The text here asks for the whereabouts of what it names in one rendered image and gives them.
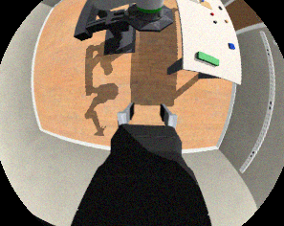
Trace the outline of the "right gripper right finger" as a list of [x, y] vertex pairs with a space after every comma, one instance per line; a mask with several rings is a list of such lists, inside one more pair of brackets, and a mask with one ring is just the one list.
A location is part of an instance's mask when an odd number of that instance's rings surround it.
[[160, 116], [165, 125], [172, 125], [176, 129], [177, 114], [172, 114], [164, 104], [161, 104]]

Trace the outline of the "tan flat mat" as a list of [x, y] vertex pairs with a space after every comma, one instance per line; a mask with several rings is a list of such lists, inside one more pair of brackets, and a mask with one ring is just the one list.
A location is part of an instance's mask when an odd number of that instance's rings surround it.
[[[202, 6], [206, 6], [206, 8], [209, 9], [210, 4], [208, 4], [207, 1], [202, 2], [202, 0], [199, 0], [199, 2], [200, 2], [200, 4], [203, 4]], [[204, 4], [205, 4], [205, 5], [204, 5]], [[210, 6], [210, 9], [213, 10], [213, 9], [211, 8], [211, 6]]]

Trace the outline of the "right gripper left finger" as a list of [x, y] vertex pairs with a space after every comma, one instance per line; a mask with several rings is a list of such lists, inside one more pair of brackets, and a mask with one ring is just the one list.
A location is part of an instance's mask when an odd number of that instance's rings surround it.
[[131, 118], [134, 116], [134, 103], [130, 102], [122, 112], [118, 113], [118, 125], [129, 124]]

